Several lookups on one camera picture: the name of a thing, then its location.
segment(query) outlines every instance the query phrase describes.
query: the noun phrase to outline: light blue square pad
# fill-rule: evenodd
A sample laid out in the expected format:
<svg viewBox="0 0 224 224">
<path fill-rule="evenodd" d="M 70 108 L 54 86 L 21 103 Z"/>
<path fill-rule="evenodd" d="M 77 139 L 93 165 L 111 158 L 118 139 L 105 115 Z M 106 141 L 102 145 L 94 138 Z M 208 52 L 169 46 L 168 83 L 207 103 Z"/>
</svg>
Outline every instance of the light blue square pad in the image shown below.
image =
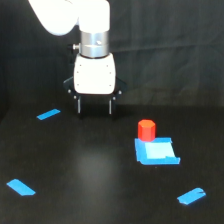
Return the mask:
<svg viewBox="0 0 224 224">
<path fill-rule="evenodd" d="M 171 138 L 156 138 L 152 142 L 135 139 L 137 161 L 144 165 L 179 164 L 180 158 L 175 157 Z"/>
</svg>

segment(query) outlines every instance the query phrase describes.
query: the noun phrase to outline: red block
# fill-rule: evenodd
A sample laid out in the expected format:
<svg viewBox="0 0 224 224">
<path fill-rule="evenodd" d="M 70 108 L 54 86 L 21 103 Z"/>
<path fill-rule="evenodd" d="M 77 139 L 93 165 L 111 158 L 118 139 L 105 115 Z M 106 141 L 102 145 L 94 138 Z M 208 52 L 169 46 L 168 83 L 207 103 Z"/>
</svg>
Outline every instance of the red block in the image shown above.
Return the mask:
<svg viewBox="0 0 224 224">
<path fill-rule="evenodd" d="M 145 142 L 151 142 L 156 137 L 156 124 L 152 120 L 138 122 L 138 138 Z"/>
</svg>

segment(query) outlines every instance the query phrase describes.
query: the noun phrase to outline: blue tape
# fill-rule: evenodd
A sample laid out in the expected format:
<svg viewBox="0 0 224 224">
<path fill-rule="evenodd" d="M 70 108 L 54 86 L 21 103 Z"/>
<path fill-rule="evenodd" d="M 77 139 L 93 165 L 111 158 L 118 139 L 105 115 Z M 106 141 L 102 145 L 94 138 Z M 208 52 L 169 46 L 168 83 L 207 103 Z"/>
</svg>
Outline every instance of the blue tape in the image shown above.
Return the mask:
<svg viewBox="0 0 224 224">
<path fill-rule="evenodd" d="M 204 192 L 203 189 L 201 188 L 195 188 L 192 191 L 189 191 L 188 193 L 178 197 L 177 199 L 179 200 L 180 203 L 189 205 L 190 203 L 204 197 L 206 193 Z"/>
<path fill-rule="evenodd" d="M 21 181 L 14 179 L 7 183 L 7 185 L 12 188 L 14 191 L 16 191 L 21 196 L 25 195 L 34 195 L 36 192 L 27 187 L 25 184 L 23 184 Z"/>
<path fill-rule="evenodd" d="M 136 159 L 143 165 L 175 165 L 180 164 L 178 157 L 165 157 L 161 159 L 148 159 L 146 153 L 145 142 L 135 139 Z"/>
<path fill-rule="evenodd" d="M 51 117 L 51 116 L 53 116 L 53 115 L 55 115 L 55 114 L 58 114 L 58 113 L 60 113 L 60 112 L 61 112 L 60 110 L 53 109 L 53 110 L 51 110 L 51 111 L 48 111 L 48 112 L 46 112 L 46 113 L 44 113 L 44 114 L 41 114 L 41 115 L 37 116 L 37 118 L 38 118 L 39 120 L 44 120 L 44 119 L 46 119 L 46 118 L 48 118 L 48 117 Z"/>
<path fill-rule="evenodd" d="M 150 143 L 173 143 L 171 138 L 155 138 Z"/>
</svg>

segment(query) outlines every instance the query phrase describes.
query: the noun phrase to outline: black table surface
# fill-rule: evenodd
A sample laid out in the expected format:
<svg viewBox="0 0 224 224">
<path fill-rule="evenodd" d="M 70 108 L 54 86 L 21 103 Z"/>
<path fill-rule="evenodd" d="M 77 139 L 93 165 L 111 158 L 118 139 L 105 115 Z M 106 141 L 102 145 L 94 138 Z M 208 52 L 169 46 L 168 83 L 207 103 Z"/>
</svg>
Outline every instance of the black table surface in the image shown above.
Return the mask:
<svg viewBox="0 0 224 224">
<path fill-rule="evenodd" d="M 61 113 L 36 118 L 57 108 Z M 0 223 L 224 223 L 224 109 L 86 106 L 12 107 L 0 124 Z M 180 165 L 136 161 L 137 124 L 151 119 L 157 137 L 171 137 Z M 33 196 L 6 183 L 19 179 Z M 178 196 L 200 187 L 191 205 Z"/>
</svg>

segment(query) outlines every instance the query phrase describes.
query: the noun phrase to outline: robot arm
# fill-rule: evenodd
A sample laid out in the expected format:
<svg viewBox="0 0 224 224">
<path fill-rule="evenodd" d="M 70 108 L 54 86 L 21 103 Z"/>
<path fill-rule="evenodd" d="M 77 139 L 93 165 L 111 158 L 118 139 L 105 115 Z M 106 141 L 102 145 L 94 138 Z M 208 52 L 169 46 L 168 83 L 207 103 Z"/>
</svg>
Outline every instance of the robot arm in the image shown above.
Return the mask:
<svg viewBox="0 0 224 224">
<path fill-rule="evenodd" d="M 65 35 L 75 25 L 79 25 L 81 43 L 73 77 L 75 93 L 113 94 L 116 71 L 113 55 L 109 52 L 110 5 L 108 1 L 28 1 L 40 23 L 53 35 Z"/>
</svg>

